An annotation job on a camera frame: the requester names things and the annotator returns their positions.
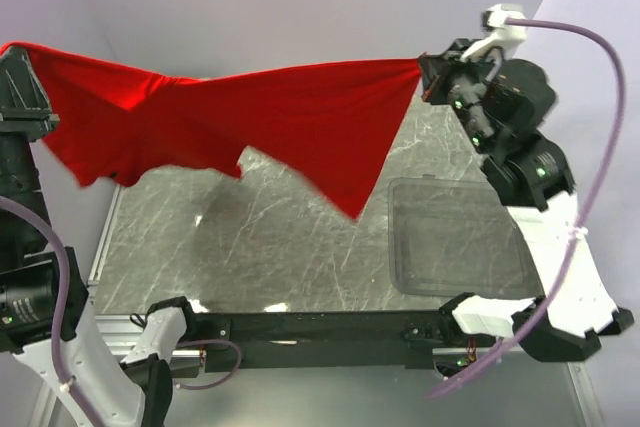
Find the red t shirt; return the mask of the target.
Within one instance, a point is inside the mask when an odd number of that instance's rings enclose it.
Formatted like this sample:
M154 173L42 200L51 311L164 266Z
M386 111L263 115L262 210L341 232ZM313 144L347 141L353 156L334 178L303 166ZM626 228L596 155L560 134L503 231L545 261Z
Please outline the red t shirt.
M415 59L295 66L213 80L173 77L46 46L12 42L59 117L44 141L83 187L130 187L164 166L233 178L253 148L303 176L357 218L420 79Z

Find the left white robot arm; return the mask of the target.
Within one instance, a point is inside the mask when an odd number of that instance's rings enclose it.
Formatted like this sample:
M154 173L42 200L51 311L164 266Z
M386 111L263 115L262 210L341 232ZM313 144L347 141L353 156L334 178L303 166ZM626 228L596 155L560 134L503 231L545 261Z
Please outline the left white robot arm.
M117 360L99 332L75 252L55 234L31 145L58 119L23 47L1 55L1 349L53 390L80 426L161 426L170 360L200 325L185 297L152 305Z

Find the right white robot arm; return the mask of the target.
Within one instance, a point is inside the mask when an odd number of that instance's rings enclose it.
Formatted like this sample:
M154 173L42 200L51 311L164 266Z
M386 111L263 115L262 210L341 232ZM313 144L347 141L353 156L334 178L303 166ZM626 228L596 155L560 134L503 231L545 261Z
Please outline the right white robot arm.
M500 47L477 53L457 39L441 54L418 58L423 101L452 108L481 171L518 227L543 292L519 300L463 293L440 311L439 334L460 346L472 335L516 341L540 362L580 362L603 336L634 323L603 287L586 233L578 226L575 181L564 152L539 130L556 102L545 71L507 60Z

